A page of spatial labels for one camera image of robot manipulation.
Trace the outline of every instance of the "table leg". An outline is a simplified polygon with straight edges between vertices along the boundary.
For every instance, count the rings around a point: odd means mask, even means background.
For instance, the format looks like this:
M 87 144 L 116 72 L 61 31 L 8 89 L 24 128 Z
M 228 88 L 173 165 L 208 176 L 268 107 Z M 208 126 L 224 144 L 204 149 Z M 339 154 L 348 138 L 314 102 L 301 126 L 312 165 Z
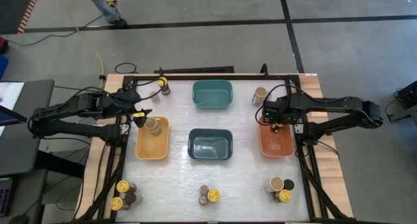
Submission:
M 38 151 L 35 169 L 47 169 L 76 178 L 83 178 L 84 175 L 84 165 L 43 151 Z

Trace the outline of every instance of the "plastic tray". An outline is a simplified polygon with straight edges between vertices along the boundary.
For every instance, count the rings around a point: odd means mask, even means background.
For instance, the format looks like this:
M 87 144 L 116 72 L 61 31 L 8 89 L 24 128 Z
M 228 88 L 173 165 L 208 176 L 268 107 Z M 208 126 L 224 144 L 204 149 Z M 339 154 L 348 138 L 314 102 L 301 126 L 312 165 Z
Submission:
M 227 80 L 200 80 L 193 85 L 193 101 L 200 109 L 227 109 L 233 89 Z
M 188 155 L 197 160 L 228 160 L 233 153 L 229 130 L 193 129 L 188 137 Z
M 259 146 L 262 155 L 269 158 L 290 156 L 293 153 L 294 145 L 289 125 L 280 128 L 280 132 L 274 133 L 270 126 L 259 125 Z
M 155 136 L 145 127 L 139 129 L 136 141 L 136 156 L 144 160 L 161 160 L 168 155 L 169 122 L 165 117 L 155 117 L 162 132 Z

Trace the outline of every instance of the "concrete floor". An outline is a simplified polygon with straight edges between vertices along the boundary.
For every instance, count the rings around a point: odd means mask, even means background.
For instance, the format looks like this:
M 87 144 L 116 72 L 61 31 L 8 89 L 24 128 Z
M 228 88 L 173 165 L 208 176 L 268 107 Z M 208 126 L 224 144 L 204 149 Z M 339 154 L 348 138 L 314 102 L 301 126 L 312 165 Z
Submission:
M 119 10 L 130 23 L 283 18 L 280 0 L 118 1 Z M 64 2 L 77 25 L 99 15 L 89 0 Z M 417 0 L 287 2 L 292 18 L 417 14 Z M 38 0 L 28 24 L 29 28 L 68 26 L 73 24 L 56 0 Z M 318 73 L 325 96 L 357 96 L 382 108 L 397 88 L 417 80 L 416 29 L 417 20 L 294 24 L 304 70 Z M 30 42 L 45 35 L 5 37 Z M 137 64 L 141 73 L 160 66 L 226 65 L 235 66 L 236 72 L 258 72 L 263 63 L 271 72 L 297 72 L 284 24 L 89 31 L 85 35 L 103 57 L 107 74 L 114 73 L 113 67 L 121 62 Z M 80 35 L 49 38 L 35 46 L 12 45 L 7 56 L 10 64 L 3 80 L 52 78 L 56 85 L 78 88 L 99 83 L 99 62 Z M 55 89 L 52 102 L 62 102 L 71 94 Z M 417 127 L 407 120 L 399 124 L 386 120 L 377 130 L 355 128 L 336 133 L 335 140 L 354 216 L 366 221 L 414 223 Z M 71 145 L 48 143 L 50 150 L 66 150 Z M 58 218 L 60 214 L 53 207 L 46 209 L 44 223 L 72 216 L 68 211 Z

